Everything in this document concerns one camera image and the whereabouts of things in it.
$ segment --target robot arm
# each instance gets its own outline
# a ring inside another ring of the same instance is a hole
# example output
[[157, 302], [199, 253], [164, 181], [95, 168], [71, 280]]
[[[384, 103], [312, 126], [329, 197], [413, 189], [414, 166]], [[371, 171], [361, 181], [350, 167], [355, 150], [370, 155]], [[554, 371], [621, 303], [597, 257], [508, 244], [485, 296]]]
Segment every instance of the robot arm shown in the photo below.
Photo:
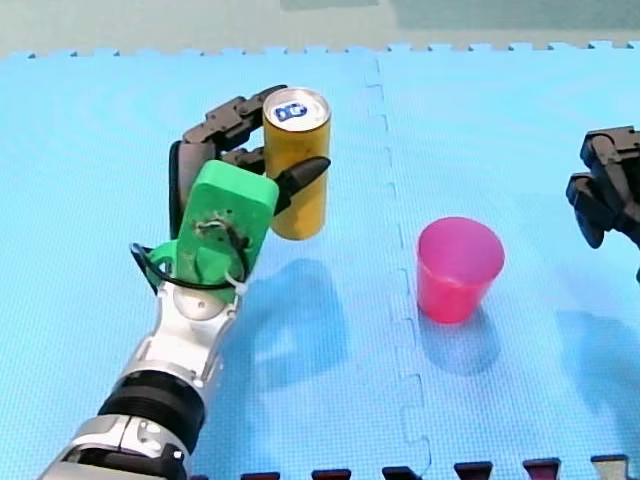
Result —
[[640, 247], [640, 132], [589, 132], [580, 157], [589, 173], [572, 175], [566, 195], [585, 240], [599, 248], [605, 232], [617, 230]]
[[156, 294], [155, 328], [39, 480], [189, 480], [219, 346], [272, 218], [330, 165], [314, 157], [269, 179], [262, 149], [234, 150], [262, 125], [262, 102], [279, 88], [209, 112], [171, 147], [171, 240], [131, 247]]

